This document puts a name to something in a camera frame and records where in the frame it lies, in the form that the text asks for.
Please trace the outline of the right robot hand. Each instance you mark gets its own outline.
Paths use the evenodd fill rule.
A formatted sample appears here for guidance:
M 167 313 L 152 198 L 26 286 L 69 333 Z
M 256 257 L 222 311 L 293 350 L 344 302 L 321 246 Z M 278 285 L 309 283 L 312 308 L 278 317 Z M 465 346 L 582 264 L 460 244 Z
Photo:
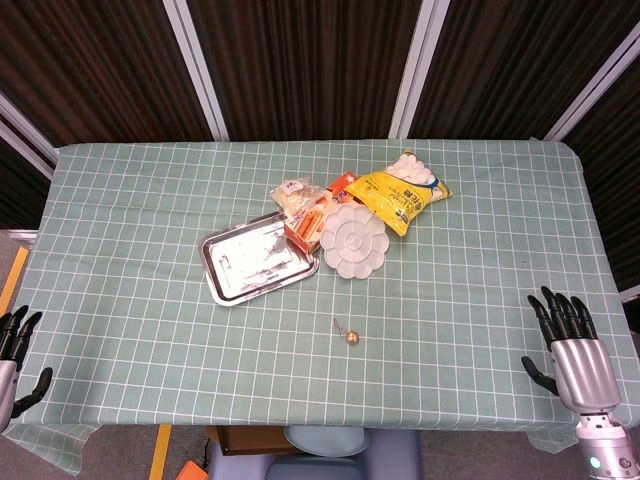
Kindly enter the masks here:
M 560 398 L 579 415 L 608 414 L 621 402 L 605 344 L 598 338 L 591 314 L 578 297 L 566 297 L 543 286 L 542 301 L 529 295 L 555 375 L 542 373 L 528 356 L 521 363 L 529 378 Z

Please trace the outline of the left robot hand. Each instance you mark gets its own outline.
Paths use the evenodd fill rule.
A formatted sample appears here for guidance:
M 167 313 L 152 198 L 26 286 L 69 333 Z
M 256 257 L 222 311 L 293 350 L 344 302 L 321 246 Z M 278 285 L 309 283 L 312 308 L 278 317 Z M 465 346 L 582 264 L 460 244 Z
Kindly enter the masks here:
M 29 306 L 23 305 L 1 317 L 1 432 L 7 429 L 12 419 L 19 418 L 44 398 L 53 377 L 53 369 L 46 367 L 32 392 L 21 399 L 16 398 L 17 383 L 30 338 L 42 318 L 41 312 L 35 312 L 25 320 L 28 310 Z

